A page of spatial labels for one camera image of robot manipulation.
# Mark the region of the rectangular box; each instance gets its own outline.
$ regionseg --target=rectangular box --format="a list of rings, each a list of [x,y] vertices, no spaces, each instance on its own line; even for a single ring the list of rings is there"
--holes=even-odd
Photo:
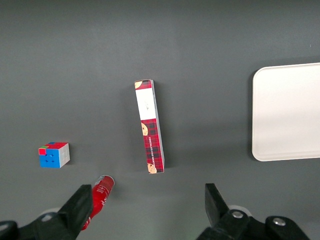
[[[161,140],[154,81],[134,82],[136,100],[141,120],[146,163],[150,174],[165,171],[165,157]]]

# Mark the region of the gray table surface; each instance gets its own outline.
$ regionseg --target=gray table surface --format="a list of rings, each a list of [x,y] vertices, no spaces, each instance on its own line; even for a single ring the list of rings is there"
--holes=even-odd
[[[0,0],[0,220],[23,226],[101,174],[79,240],[194,240],[205,183],[264,221],[320,236],[320,161],[251,153],[252,77],[320,62],[320,1]],[[134,81],[153,79],[165,173],[149,175]],[[61,169],[38,148],[69,142]]]

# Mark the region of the white plastic tray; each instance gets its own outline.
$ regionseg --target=white plastic tray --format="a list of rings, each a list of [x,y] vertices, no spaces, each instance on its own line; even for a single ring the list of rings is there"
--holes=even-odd
[[[320,63],[261,68],[252,99],[257,160],[320,157]]]

